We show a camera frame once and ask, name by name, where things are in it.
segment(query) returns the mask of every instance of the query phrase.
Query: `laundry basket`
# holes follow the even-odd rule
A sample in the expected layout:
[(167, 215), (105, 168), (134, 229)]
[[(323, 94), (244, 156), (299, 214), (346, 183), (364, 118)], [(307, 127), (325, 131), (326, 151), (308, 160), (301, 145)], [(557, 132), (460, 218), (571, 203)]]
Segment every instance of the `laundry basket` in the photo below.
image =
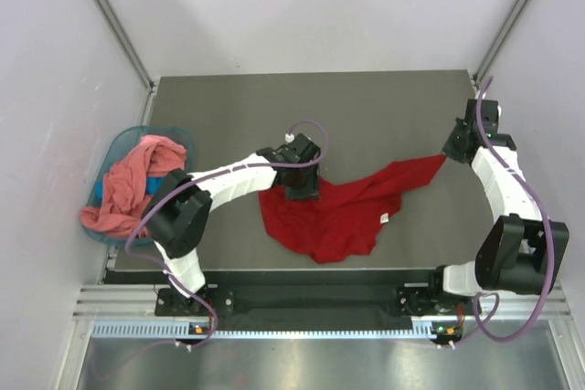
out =
[[(93, 185), (91, 190), (90, 198), (87, 206), (101, 206), (101, 199), (96, 195), (96, 185), (103, 179), (103, 176), (110, 171), (112, 165), (122, 160), (128, 153), (134, 148), (143, 136), (147, 134), (154, 134), (157, 136), (168, 137), (171, 141), (176, 142), (186, 148), (186, 161), (185, 169), (190, 171), (193, 165), (195, 157), (195, 143), (191, 135), (183, 129), (177, 127), (148, 127), (141, 125), (138, 127), (132, 127), (128, 130), (124, 130), (113, 140), (110, 149), (106, 154), (106, 158), (101, 164), (98, 178)], [(115, 247), (123, 248), (126, 243), (126, 239), (122, 237), (109, 237), (101, 232), (96, 232), (90, 228), (83, 227), (85, 233), (96, 241), (103, 242), (104, 244), (112, 245)], [(150, 237), (141, 237), (135, 239), (133, 245), (137, 247), (149, 246), (153, 244), (153, 240)]]

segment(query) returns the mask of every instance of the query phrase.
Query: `pink cloth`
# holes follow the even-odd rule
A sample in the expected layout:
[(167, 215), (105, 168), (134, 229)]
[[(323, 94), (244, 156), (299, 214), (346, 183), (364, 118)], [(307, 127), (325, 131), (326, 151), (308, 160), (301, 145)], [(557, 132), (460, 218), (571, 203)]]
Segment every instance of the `pink cloth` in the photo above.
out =
[[(163, 136), (144, 136), (128, 155), (103, 176), (101, 207), (81, 210), (81, 223), (110, 237), (128, 237), (152, 199), (146, 178), (185, 169), (186, 149)], [(146, 229), (140, 233), (146, 236)]]

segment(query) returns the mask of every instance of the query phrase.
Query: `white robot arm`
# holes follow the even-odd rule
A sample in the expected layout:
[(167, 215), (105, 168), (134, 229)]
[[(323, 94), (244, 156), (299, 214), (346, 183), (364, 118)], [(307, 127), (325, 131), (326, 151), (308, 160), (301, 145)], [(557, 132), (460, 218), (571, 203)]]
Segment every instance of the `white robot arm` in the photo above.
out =
[[(535, 201), (512, 175), (524, 178), (512, 138), (497, 132), (501, 114), (497, 101), (482, 101), (484, 128), (497, 153), (509, 165), (508, 169), (488, 148), (481, 146), (474, 118), (475, 105), (475, 100), (468, 101), (465, 119), (457, 120), (443, 152), (454, 160), (471, 165), (484, 186), (495, 225), (474, 261), (441, 268), (441, 292), (464, 297), (487, 290), (538, 294), (546, 271), (543, 218)], [(555, 278), (569, 231), (564, 223), (551, 222), (551, 227)]]
[[(213, 210), (276, 184), (285, 186), (289, 200), (319, 196), (318, 164), (310, 163), (316, 162), (321, 149), (303, 134), (286, 140), (276, 150), (264, 148), (242, 161), (212, 171), (186, 174), (174, 170), (146, 207), (144, 215), (178, 186), (189, 181), (201, 182), (165, 203), (146, 225), (171, 274), (189, 291), (197, 292), (205, 285), (197, 245)], [(183, 288), (175, 287), (189, 297)]]

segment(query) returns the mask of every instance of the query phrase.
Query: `white wall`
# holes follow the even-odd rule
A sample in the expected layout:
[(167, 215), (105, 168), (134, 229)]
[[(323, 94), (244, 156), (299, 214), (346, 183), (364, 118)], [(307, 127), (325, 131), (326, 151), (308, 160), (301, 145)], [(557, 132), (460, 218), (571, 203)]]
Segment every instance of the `white wall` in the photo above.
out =
[(111, 0), (153, 77), (469, 69), (514, 0)]
[(585, 340), (585, 2), (533, 0), (497, 59), (490, 98), (504, 109), (526, 177), (566, 221), (560, 279)]
[(92, 0), (0, 0), (0, 387), (58, 370), (102, 244), (78, 214), (115, 133), (146, 96)]

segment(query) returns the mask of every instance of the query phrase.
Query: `gray table surface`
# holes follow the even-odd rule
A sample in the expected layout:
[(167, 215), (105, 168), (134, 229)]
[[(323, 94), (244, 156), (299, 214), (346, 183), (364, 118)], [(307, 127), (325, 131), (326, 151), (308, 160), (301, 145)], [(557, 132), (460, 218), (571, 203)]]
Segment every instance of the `gray table surface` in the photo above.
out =
[[(203, 171), (276, 147), (293, 122), (315, 119), (331, 138), (321, 174), (344, 183), (439, 153), (472, 97), (467, 72), (456, 70), (162, 78), (151, 124), (190, 131)], [(303, 132), (320, 142), (312, 127)], [(403, 196), (369, 256), (319, 266), (292, 253), (266, 235), (255, 195), (214, 211), (198, 252), (204, 269), (429, 268), (475, 258), (491, 225), (471, 168), (447, 161), (429, 186)], [(121, 254), (116, 268), (148, 265)]]

